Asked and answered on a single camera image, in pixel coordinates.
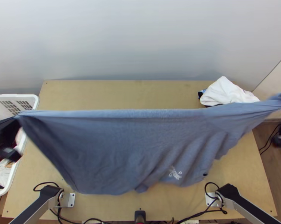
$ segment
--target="white fabric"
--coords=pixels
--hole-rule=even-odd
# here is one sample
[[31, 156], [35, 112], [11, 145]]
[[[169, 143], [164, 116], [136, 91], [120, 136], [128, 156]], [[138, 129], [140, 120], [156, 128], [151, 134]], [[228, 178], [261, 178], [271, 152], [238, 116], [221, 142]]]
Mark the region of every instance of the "white fabric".
[[0, 161], [0, 186], [6, 186], [7, 180], [9, 178], [11, 168], [5, 167], [10, 161], [8, 159], [3, 159]]
[[206, 89], [200, 101], [205, 106], [215, 106], [227, 103], [253, 103], [260, 100], [253, 93], [241, 89], [225, 76], [221, 76]]

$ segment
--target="black cable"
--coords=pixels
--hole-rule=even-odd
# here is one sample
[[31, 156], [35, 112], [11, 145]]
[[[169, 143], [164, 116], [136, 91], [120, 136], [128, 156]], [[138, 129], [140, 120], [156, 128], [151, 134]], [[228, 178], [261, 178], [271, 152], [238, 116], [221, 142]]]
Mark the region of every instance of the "black cable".
[[56, 187], [59, 187], [58, 184], [55, 183], [55, 182], [51, 182], [51, 181], [49, 181], [49, 182], [42, 182], [42, 183], [36, 185], [36, 186], [34, 187], [33, 191], [34, 191], [34, 192], [39, 192], [39, 191], [41, 191], [41, 190], [36, 190], [36, 188], [37, 188], [38, 186], [40, 186], [40, 185], [43, 185], [43, 184], [54, 184]]
[[97, 218], [89, 218], [87, 221], [85, 221], [83, 224], [86, 224], [88, 221], [91, 221], [91, 220], [95, 220], [95, 221], [98, 221], [99, 223], [102, 223], [102, 221], [100, 219], [97, 219]]
[[205, 194], [209, 197], [209, 198], [213, 198], [213, 199], [217, 199], [217, 197], [211, 197], [210, 195], [208, 195], [208, 193], [207, 193], [207, 186], [209, 185], [209, 184], [214, 184], [218, 189], [219, 189], [219, 186], [216, 184], [216, 183], [213, 183], [213, 182], [208, 182], [207, 184], [205, 184]]
[[[39, 191], [41, 191], [41, 190], [36, 190], [36, 188], [37, 188], [38, 186], [40, 186], [40, 185], [43, 185], [43, 184], [54, 184], [56, 187], [59, 187], [58, 184], [55, 183], [55, 182], [51, 182], [51, 181], [49, 181], [49, 182], [42, 182], [42, 183], [36, 185], [36, 186], [34, 187], [33, 191], [34, 191], [34, 192], [39, 192]], [[58, 212], [57, 212], [57, 213], [55, 213], [52, 209], [49, 209], [49, 210], [50, 210], [55, 216], [57, 216], [59, 224], [63, 224], [61, 220], [64, 220], [64, 221], [66, 221], [66, 222], [68, 222], [68, 223], [72, 223], [72, 224], [81, 224], [81, 223], [76, 223], [76, 222], [73, 222], [73, 221], [70, 221], [70, 220], [68, 220], [68, 219], [65, 219], [65, 218], [61, 217], [61, 211], [62, 211], [62, 208], [61, 208], [61, 207], [58, 208]], [[89, 218], [89, 219], [88, 219], [87, 221], [85, 221], [83, 224], [86, 224], [86, 223], [87, 223], [88, 221], [90, 221], [90, 220], [96, 220], [96, 221], [98, 221], [98, 222], [100, 222], [100, 223], [111, 224], [111, 223], [108, 223], [108, 222], [103, 222], [102, 220], [97, 219], [97, 218]]]
[[265, 144], [261, 149], [259, 149], [259, 151], [261, 151], [262, 149], [264, 149], [264, 148], [267, 146], [268, 142], [270, 141], [270, 138], [272, 137], [272, 135], [274, 134], [274, 132], [276, 131], [276, 129], [277, 129], [279, 126], [281, 126], [281, 123], [278, 124], [278, 125], [275, 127], [275, 129], [273, 130], [273, 132], [271, 133], [271, 135], [270, 135], [269, 138], [267, 139], [266, 144]]
[[223, 210], [222, 208], [219, 208], [218, 210], [208, 210], [208, 209], [214, 204], [214, 202], [216, 202], [217, 200], [218, 200], [218, 198], [217, 198], [217, 199], [214, 199], [214, 200], [210, 203], [210, 205], [208, 205], [208, 207], [206, 208], [205, 211], [199, 212], [199, 213], [196, 213], [196, 214], [194, 214], [194, 215], [192, 215], [192, 216], [189, 216], [189, 217], [187, 217], [187, 218], [184, 218], [184, 219], [180, 220], [179, 222], [177, 222], [177, 224], [181, 224], [182, 222], [185, 222], [185, 221], [187, 221], [187, 220], [189, 220], [189, 219], [192, 219], [192, 218], [199, 217], [199, 216], [201, 216], [201, 215], [203, 215], [203, 214], [205, 214], [205, 213], [208, 213], [208, 212], [222, 212], [222, 213], [224, 213], [224, 214], [226, 215], [228, 212], [225, 211], [225, 210]]
[[275, 133], [275, 134], [274, 134], [274, 136], [272, 137], [272, 139], [271, 139], [271, 141], [270, 141], [269, 146], [268, 146], [263, 152], [261, 152], [260, 155], [262, 155], [264, 152], [266, 152], [266, 151], [269, 149], [269, 147], [271, 146], [271, 144], [272, 144], [273, 141], [274, 141], [274, 137], [275, 137], [277, 134], [278, 134], [278, 133]]
[[225, 210], [223, 210], [222, 208], [219, 208], [219, 209], [217, 209], [217, 210], [208, 210], [208, 209], [218, 200], [217, 197], [211, 197], [210, 195], [207, 194], [207, 186], [208, 186], [209, 184], [214, 184], [218, 189], [219, 189], [219, 187], [218, 187], [218, 185], [217, 185], [216, 183], [213, 183], [213, 182], [208, 182], [208, 183], [205, 184], [205, 194], [206, 194], [208, 197], [214, 199], [214, 200], [211, 202], [211, 204], [208, 205], [208, 207], [205, 209], [205, 211], [199, 212], [199, 213], [196, 213], [196, 214], [194, 214], [194, 215], [192, 215], [192, 216], [190, 216], [190, 217], [184, 218], [184, 219], [178, 221], [176, 224], [181, 224], [181, 223], [183, 223], [183, 222], [185, 222], [185, 221], [187, 221], [187, 220], [189, 220], [189, 219], [199, 217], [199, 216], [201, 216], [201, 215], [203, 215], [203, 214], [205, 214], [205, 213], [208, 213], [208, 212], [222, 212], [222, 213], [224, 213], [225, 215], [228, 214], [228, 212], [225, 211]]

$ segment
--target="wooden table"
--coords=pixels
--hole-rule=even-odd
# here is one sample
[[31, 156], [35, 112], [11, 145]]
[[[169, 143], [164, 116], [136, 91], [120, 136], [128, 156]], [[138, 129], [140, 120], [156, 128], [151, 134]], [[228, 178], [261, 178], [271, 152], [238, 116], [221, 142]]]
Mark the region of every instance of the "wooden table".
[[[45, 81], [40, 93], [42, 110], [96, 109], [186, 109], [202, 108], [197, 92], [213, 81]], [[16, 217], [38, 198], [33, 187], [54, 181], [65, 191], [71, 189], [47, 158], [28, 141], [4, 207], [4, 217]], [[76, 194], [73, 208], [64, 208], [62, 216], [71, 220], [99, 218], [104, 221], [134, 219], [134, 211], [146, 211], [147, 220], [180, 220], [206, 209], [204, 185], [235, 185], [240, 193], [264, 211], [276, 216], [274, 201], [252, 133], [245, 135], [226, 156], [215, 161], [207, 178], [190, 187], [156, 184], [145, 193], [129, 192], [121, 196]], [[200, 219], [241, 218], [207, 213]], [[56, 219], [49, 211], [42, 219]]]

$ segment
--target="laundry basket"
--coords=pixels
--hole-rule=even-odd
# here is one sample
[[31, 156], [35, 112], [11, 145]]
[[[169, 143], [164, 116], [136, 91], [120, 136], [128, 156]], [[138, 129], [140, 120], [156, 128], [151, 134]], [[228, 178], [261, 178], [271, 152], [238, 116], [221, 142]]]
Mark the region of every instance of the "laundry basket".
[[[33, 94], [1, 94], [0, 95], [0, 120], [17, 115], [21, 111], [36, 109], [39, 105], [39, 97]], [[27, 136], [19, 130], [15, 149], [22, 154], [26, 144]], [[0, 189], [0, 196], [4, 195], [10, 189], [19, 162], [12, 165], [7, 184], [3, 189]]]

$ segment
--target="gray wall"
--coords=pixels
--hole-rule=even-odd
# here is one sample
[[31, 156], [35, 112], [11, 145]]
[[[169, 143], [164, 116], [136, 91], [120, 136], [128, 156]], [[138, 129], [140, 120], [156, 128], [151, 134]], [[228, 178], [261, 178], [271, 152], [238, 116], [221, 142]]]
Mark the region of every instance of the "gray wall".
[[44, 79], [216, 80], [281, 59], [281, 0], [0, 0], [0, 93]]

